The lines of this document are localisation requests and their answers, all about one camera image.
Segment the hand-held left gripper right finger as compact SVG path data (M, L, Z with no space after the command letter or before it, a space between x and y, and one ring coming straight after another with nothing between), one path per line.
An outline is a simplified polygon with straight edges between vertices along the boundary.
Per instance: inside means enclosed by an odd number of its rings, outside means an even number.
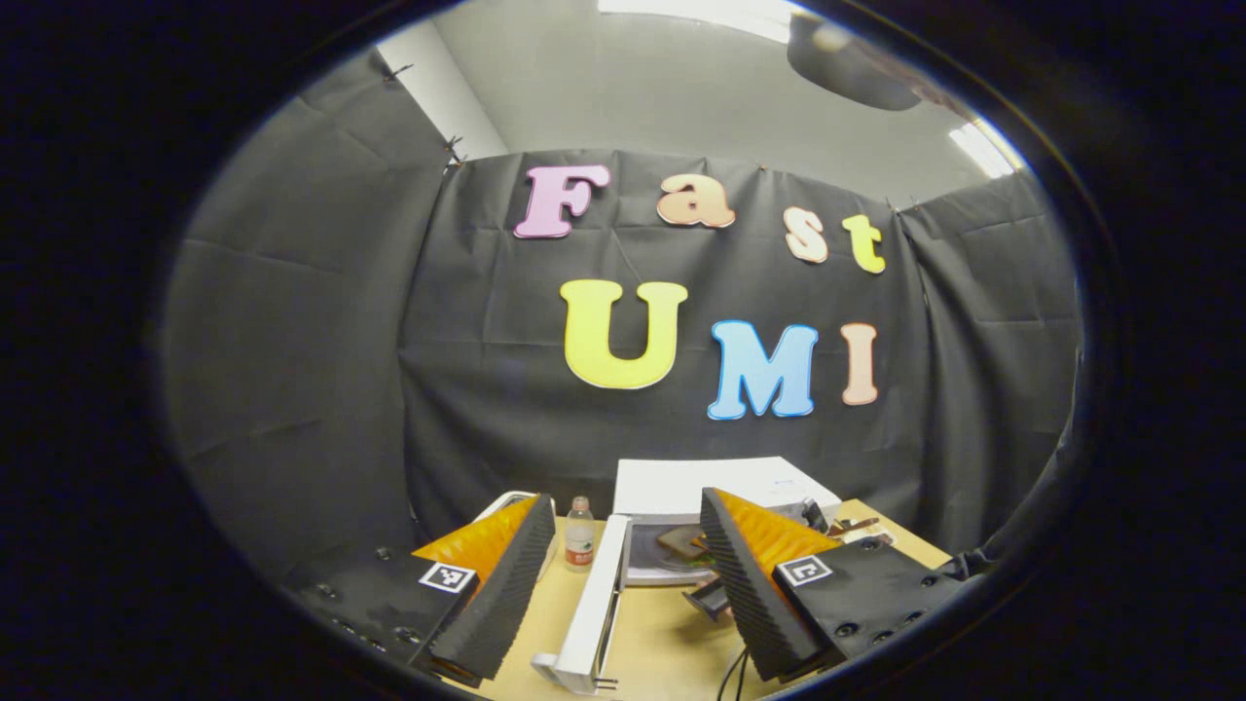
M866 655L969 584L876 535L845 544L720 488L701 492L700 530L766 682L792 682Z

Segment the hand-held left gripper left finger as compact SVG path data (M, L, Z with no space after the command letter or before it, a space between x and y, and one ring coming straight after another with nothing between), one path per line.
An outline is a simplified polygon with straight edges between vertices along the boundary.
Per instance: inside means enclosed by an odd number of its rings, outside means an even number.
M548 494L508 493L490 513L414 550L335 547L294 565L283 590L388 661L477 687L510 652L554 535Z

